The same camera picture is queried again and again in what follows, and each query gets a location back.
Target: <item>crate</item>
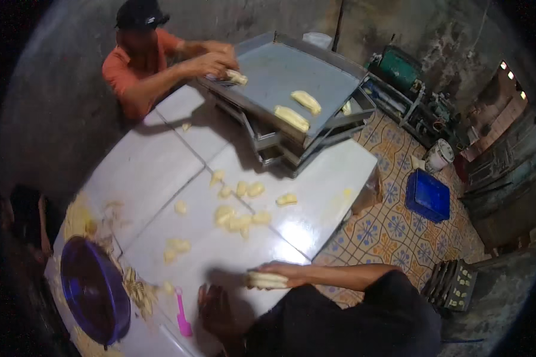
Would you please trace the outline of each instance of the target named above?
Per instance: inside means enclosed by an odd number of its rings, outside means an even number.
[[[450,217],[450,190],[418,168],[407,181],[405,207],[435,223],[442,222]]]

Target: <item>orange shirt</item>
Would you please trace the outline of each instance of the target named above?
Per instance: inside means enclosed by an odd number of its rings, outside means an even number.
[[[183,42],[182,39],[174,37],[163,29],[157,29],[155,32],[157,33],[157,68],[134,67],[130,63],[129,55],[119,46],[115,47],[103,62],[103,78],[113,89],[123,106],[125,116],[129,119],[138,119],[147,115],[154,102],[146,108],[137,108],[123,99],[125,90],[144,78],[164,71],[167,68],[166,56],[173,56],[177,46]]]

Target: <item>black cap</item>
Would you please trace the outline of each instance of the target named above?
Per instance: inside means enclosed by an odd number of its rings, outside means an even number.
[[[154,30],[169,18],[169,15],[163,15],[157,0],[127,0],[117,11],[115,27],[121,30]]]

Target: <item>pink plastic scoop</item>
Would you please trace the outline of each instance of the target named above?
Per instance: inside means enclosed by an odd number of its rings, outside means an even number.
[[[177,323],[179,324],[180,334],[184,337],[191,337],[193,336],[193,329],[191,328],[191,324],[189,324],[185,318],[185,308],[183,307],[183,290],[181,288],[175,288],[175,294],[177,295],[177,302],[179,303]]]

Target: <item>white table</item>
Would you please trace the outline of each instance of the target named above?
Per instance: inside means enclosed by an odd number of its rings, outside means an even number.
[[[185,120],[193,124],[187,132],[180,128]],[[176,298],[163,295],[152,321],[133,318],[121,342],[124,355],[200,356],[218,351],[220,346],[197,323],[198,287],[204,282],[225,286],[237,322],[250,326],[287,291],[248,291],[239,287],[239,275],[272,260],[309,263],[341,223],[377,162],[347,140],[321,153],[295,180],[279,178],[250,168],[254,158],[244,135],[206,93],[184,86],[125,135],[86,182],[83,192],[98,218],[106,202],[124,203],[121,219],[131,224],[114,231],[114,254],[122,251],[121,265],[132,266],[150,283],[169,281],[182,288],[187,320],[195,332],[193,338],[180,335]],[[225,170],[225,182],[233,188],[238,181],[261,181],[266,192],[255,199],[220,200],[221,185],[209,188],[216,169]],[[298,204],[278,208],[276,198],[288,192],[298,196]],[[188,207],[184,216],[174,211],[179,199]],[[215,227],[213,214],[220,204],[229,204],[239,214],[270,211],[272,224],[252,226],[250,238],[244,240]],[[188,239],[192,249],[165,266],[163,249],[170,238]],[[56,255],[62,246],[59,235]],[[56,274],[49,262],[46,276]],[[58,309],[72,332],[71,313],[61,305]]]

